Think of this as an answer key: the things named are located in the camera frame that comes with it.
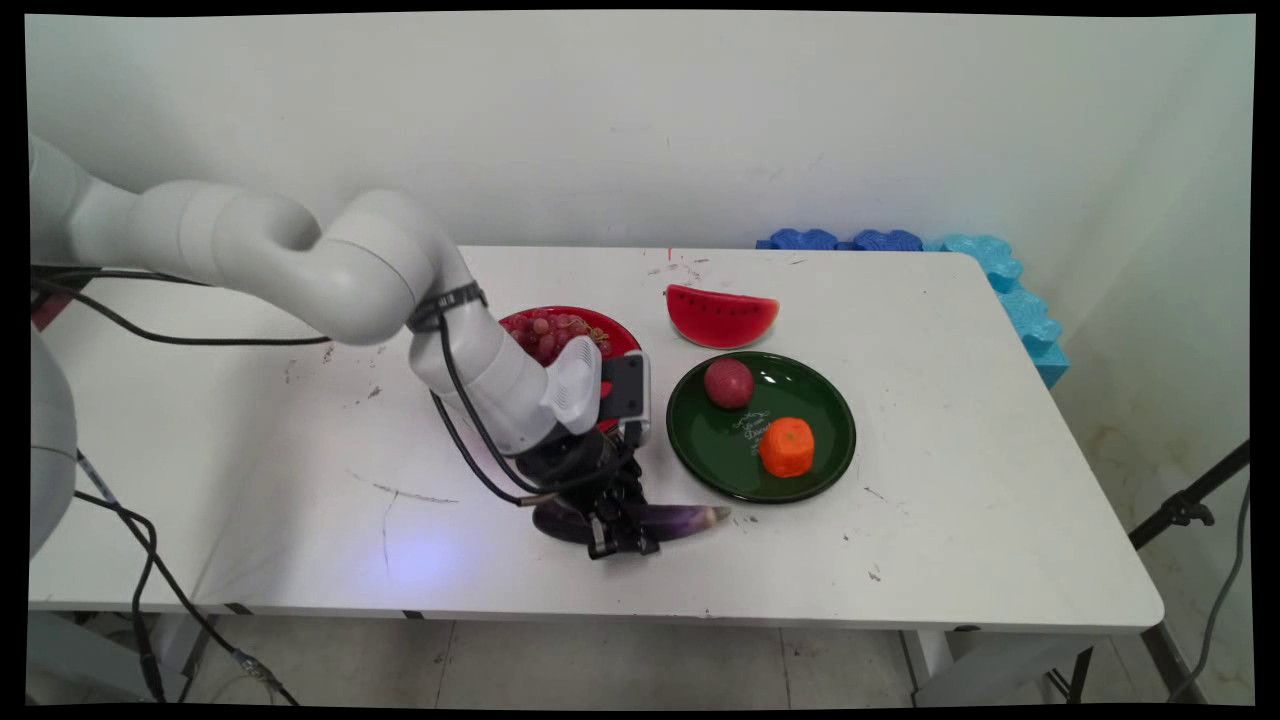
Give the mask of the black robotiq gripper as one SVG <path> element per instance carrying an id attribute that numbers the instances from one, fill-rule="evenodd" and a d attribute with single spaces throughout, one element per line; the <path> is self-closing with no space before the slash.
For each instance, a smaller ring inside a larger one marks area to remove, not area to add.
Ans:
<path id="1" fill-rule="evenodd" d="M 553 498 L 532 510 L 535 523 L 588 523 L 588 555 L 599 560 L 620 552 L 648 556 L 659 541 L 644 525 L 649 507 L 631 430 L 590 429 L 562 434 L 516 457 L 516 469 L 541 495 Z"/>

